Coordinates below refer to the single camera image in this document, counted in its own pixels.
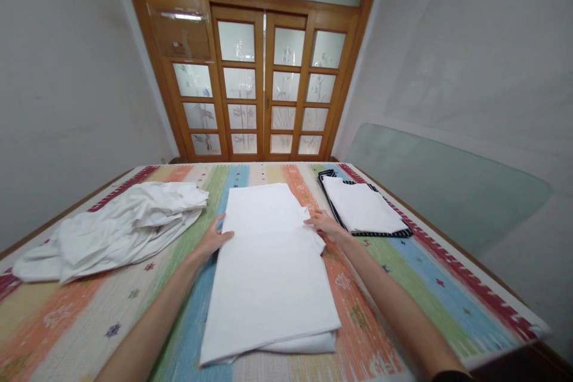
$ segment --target wooden door frame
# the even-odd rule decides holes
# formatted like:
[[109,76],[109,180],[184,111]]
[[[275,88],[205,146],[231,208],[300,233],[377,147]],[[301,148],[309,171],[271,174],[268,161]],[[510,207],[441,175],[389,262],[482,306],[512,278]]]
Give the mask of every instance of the wooden door frame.
[[[178,107],[176,106],[175,100],[173,100],[173,97],[170,95],[168,78],[165,75],[165,69],[162,64],[162,56],[160,55],[157,43],[155,41],[154,30],[147,1],[132,0],[132,2],[141,27],[141,32],[143,34],[147,52],[149,53],[149,58],[153,66],[153,71],[158,82],[161,97],[165,105],[165,110],[167,111],[167,117],[174,134],[175,142],[177,143],[177,148],[179,149],[180,155],[186,161],[199,161],[199,159],[195,157],[194,154],[189,153],[188,146],[186,145],[186,139],[188,139],[188,137],[181,133],[180,122],[177,116]],[[230,7],[247,7],[259,10],[265,9],[279,13],[302,14],[307,16],[310,13],[315,13],[317,11],[324,11],[326,13],[331,11],[339,14],[342,13],[351,15],[358,14],[359,18],[358,22],[356,23],[356,32],[354,34],[352,47],[350,48],[350,52],[346,61],[346,67],[343,73],[340,74],[341,97],[339,97],[339,101],[336,103],[336,105],[333,105],[332,107],[333,113],[328,134],[328,142],[324,147],[323,153],[319,154],[319,156],[309,156],[309,159],[314,161],[327,160],[332,152],[332,146],[334,145],[338,125],[340,123],[340,118],[342,116],[344,104],[348,95],[348,89],[352,80],[354,67],[356,66],[356,60],[360,52],[360,47],[364,33],[366,31],[366,24],[368,23],[368,17],[370,15],[372,3],[374,0],[362,0],[360,7],[339,6],[305,0],[207,0],[207,2],[210,5],[220,4]],[[204,11],[204,13],[209,15],[210,18],[210,12]],[[216,157],[212,157],[212,160],[218,161]]]

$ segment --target white towel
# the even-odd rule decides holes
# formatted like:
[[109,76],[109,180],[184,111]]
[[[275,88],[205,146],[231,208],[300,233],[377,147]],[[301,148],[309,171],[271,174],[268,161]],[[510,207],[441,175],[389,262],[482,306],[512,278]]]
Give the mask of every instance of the white towel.
[[407,228],[402,217],[367,184],[348,185],[342,178],[328,176],[322,183],[350,233],[395,233]]
[[231,189],[201,346],[201,365],[254,350],[335,351],[341,327],[325,244],[286,184]]
[[199,218],[209,193],[195,183],[136,184],[96,212],[64,220],[50,241],[25,253],[13,273],[25,282],[69,282],[139,263]]

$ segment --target striped bedspread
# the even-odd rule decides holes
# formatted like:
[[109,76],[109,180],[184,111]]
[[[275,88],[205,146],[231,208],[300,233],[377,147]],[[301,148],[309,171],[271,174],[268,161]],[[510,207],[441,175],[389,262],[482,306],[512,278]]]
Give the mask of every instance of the striped bedspread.
[[[326,169],[334,169],[345,180],[366,181],[347,164],[189,164],[134,170],[79,210],[97,211],[143,181],[196,182],[210,192],[207,209],[180,238],[147,261],[62,287],[22,284],[9,268],[14,257],[7,257],[0,266],[0,380],[93,380],[206,228],[225,210],[230,188],[287,183],[300,204],[312,212],[328,208],[316,181],[318,172]],[[380,191],[414,236],[356,240],[412,295],[467,366],[491,361],[549,332],[521,302]],[[28,247],[49,239],[51,231],[36,237]],[[323,258],[343,324],[335,354],[252,353],[233,364],[200,369],[199,351],[216,264],[212,258],[198,275],[150,379],[412,380],[407,359],[379,322],[344,255],[327,243]]]

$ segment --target white wall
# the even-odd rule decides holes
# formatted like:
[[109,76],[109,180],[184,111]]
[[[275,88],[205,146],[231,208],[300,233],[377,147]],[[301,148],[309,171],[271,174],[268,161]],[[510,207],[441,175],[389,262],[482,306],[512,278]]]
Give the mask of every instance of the white wall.
[[0,0],[0,10],[4,249],[125,170],[176,153],[121,0]]
[[333,155],[373,122],[547,181],[539,212],[479,256],[573,362],[573,0],[381,0]]

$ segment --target wrist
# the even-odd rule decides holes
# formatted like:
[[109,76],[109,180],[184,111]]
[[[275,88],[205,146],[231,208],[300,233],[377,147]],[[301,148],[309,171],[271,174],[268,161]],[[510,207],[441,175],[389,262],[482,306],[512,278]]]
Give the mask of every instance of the wrist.
[[197,261],[200,265],[203,265],[207,262],[212,254],[213,252],[205,248],[203,245],[198,244],[189,254],[188,258]]

